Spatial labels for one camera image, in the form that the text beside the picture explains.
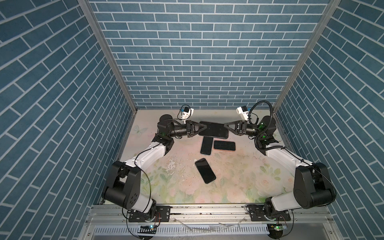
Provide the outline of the black phone case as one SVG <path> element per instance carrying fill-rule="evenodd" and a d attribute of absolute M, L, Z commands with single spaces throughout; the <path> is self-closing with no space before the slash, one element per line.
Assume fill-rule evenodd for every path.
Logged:
<path fill-rule="evenodd" d="M 224 127 L 224 124 L 205 121 L 200 121 L 200 123 L 207 125 L 206 137 L 219 139 L 227 139 L 229 137 L 229 131 Z"/>

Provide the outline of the blue phone black screen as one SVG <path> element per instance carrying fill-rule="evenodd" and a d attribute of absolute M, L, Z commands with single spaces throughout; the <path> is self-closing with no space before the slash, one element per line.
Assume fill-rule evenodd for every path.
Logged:
<path fill-rule="evenodd" d="M 202 155 L 206 155 L 206 156 L 211 155 L 213 141 L 214 141 L 214 138 L 204 136 L 203 141 L 202 141 L 201 150 L 200 150 L 200 153 Z"/>

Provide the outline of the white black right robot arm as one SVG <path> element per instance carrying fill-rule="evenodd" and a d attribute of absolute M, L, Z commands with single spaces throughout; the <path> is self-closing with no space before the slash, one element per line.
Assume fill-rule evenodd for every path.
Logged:
<path fill-rule="evenodd" d="M 289 210 L 324 207 L 336 200 L 337 190 L 333 185 L 328 168 L 322 163 L 312 163 L 279 145 L 273 133 L 277 129 L 272 116 L 274 109 L 270 102 L 259 101 L 255 106 L 266 104 L 270 114 L 255 123 L 251 120 L 254 108 L 238 107 L 240 121 L 225 123 L 224 127 L 237 136 L 247 135 L 254 141 L 256 149 L 267 157 L 279 162 L 294 176 L 293 190 L 266 198 L 264 217 L 274 221 Z"/>

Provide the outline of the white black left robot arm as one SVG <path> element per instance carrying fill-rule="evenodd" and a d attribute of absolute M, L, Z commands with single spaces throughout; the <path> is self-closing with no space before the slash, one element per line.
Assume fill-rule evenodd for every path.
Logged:
<path fill-rule="evenodd" d="M 164 157 L 174 145 L 174 138 L 196 136 L 207 129 L 207 125 L 186 120 L 177 122 L 171 115 L 163 115 L 158 122 L 158 130 L 147 149 L 137 156 L 114 162 L 107 171 L 102 198 L 123 209 L 140 213 L 147 221 L 156 215 L 156 201 L 151 196 L 141 194 L 141 174 Z"/>

